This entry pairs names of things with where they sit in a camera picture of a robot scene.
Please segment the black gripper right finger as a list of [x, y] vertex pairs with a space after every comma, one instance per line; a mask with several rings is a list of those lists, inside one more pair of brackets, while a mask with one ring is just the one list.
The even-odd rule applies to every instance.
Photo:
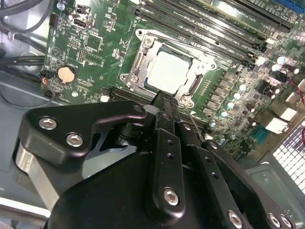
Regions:
[[171, 105], [183, 152], [203, 179], [215, 229], [295, 229], [282, 208], [213, 140], [200, 142]]

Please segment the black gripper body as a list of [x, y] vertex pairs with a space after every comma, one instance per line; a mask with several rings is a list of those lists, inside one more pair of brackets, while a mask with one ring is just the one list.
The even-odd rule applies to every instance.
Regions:
[[[185, 212], [174, 229], [220, 229], [212, 201], [193, 171], [172, 172], [175, 156], [166, 154], [161, 174], [184, 178]], [[163, 224], [147, 213], [154, 156], [138, 153], [127, 156], [91, 178], [71, 187], [60, 197], [49, 218], [51, 229], [162, 229]]]

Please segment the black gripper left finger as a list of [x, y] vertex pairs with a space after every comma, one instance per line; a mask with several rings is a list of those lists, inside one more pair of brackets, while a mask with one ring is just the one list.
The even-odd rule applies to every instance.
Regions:
[[20, 125], [20, 169], [32, 180], [51, 211], [65, 191], [116, 162], [138, 153], [154, 156], [150, 216], [183, 216], [183, 176], [161, 174], [166, 154], [175, 156], [172, 172], [182, 166], [173, 97], [159, 92], [149, 105], [130, 101], [36, 108]]

